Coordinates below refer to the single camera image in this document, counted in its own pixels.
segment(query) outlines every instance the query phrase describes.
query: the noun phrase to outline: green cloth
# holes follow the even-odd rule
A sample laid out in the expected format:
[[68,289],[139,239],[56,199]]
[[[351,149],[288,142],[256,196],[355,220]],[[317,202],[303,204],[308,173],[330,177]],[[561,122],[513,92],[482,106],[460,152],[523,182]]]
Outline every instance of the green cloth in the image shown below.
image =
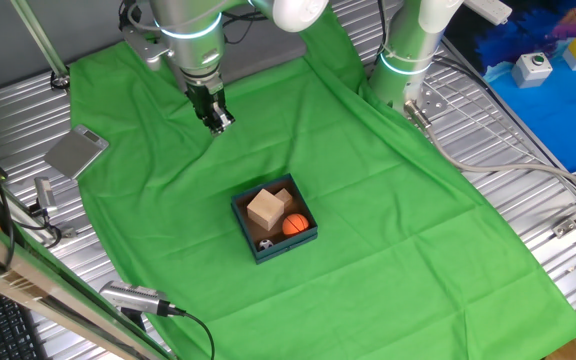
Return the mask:
[[[206,322],[222,360],[539,359],[576,337],[508,224],[370,92],[334,14],[303,37],[305,58],[227,86],[217,139],[126,44],[72,66],[73,125],[111,144],[79,184],[121,277]],[[286,173],[319,238],[256,265],[230,199]],[[207,358],[192,321],[150,319]]]

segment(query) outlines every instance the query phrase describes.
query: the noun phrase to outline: dark blue box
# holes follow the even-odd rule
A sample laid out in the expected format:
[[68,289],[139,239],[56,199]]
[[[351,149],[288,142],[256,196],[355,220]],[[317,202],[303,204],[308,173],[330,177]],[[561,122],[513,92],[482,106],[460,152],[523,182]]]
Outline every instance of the dark blue box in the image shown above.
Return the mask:
[[[261,189],[266,189],[271,194],[278,193],[281,189],[286,189],[292,195],[292,204],[286,208],[284,214],[281,216],[279,221],[275,226],[266,231],[266,229],[257,225],[255,222],[248,218],[248,211],[246,207],[252,201],[252,199],[257,196]],[[284,175],[271,182],[261,184],[250,190],[247,190],[239,195],[232,197],[232,210],[235,212],[237,221],[241,226],[241,230],[246,237],[250,251],[255,258],[257,264],[261,264],[264,261],[270,260],[276,256],[285,253],[288,250],[292,250],[297,246],[303,245],[309,241],[317,238],[317,229],[319,228],[315,218],[312,216],[308,205],[304,201],[301,192],[295,183],[295,180],[290,174]],[[282,231],[282,224],[286,216],[291,214],[301,214],[308,220],[308,229],[306,231],[300,232],[297,235],[288,237],[284,235]],[[268,239],[272,241],[274,246],[269,249],[258,251],[257,246],[260,241]]]

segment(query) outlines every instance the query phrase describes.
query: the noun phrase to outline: metal workbench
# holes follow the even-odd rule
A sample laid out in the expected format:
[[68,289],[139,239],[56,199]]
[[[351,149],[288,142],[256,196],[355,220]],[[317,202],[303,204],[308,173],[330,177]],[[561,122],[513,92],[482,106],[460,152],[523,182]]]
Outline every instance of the metal workbench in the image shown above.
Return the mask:
[[[393,1],[387,6],[388,12],[392,14],[397,6]],[[369,69],[381,40],[376,3],[338,1],[333,9]],[[443,46],[438,55],[460,60],[446,49]],[[0,165],[10,175],[8,188],[26,204],[35,199],[33,178],[50,178],[60,210],[52,222],[72,226],[77,232],[75,239],[65,239],[52,251],[99,290],[119,276],[86,217],[77,183],[43,161],[43,155],[70,130],[69,95],[64,90],[51,90],[49,79],[46,74],[0,90]],[[505,114],[462,73],[435,64],[426,81],[426,114],[442,144],[458,160],[493,165],[536,161],[534,157],[561,166],[519,119]],[[557,238],[552,230],[576,212],[576,196],[569,184],[531,171],[464,176],[503,215],[576,310],[576,231]],[[51,359],[114,358],[39,315],[35,321]],[[146,327],[163,344],[151,324],[146,322]]]

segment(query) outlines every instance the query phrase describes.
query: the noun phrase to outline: blue fabric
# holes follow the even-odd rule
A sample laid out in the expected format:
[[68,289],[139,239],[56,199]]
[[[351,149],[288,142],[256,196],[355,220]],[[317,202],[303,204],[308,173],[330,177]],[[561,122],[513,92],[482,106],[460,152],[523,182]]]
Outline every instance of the blue fabric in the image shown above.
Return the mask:
[[508,72],[492,87],[571,172],[576,171],[576,71],[562,57],[540,87],[519,89]]

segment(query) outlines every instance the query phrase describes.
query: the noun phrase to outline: basketball toy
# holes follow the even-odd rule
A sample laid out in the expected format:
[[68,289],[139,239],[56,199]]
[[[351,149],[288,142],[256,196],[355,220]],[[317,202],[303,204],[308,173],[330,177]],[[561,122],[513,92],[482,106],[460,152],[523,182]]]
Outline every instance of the basketball toy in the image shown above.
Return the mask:
[[286,236],[293,236],[308,229],[308,220],[301,214],[288,215],[284,220],[283,231]]

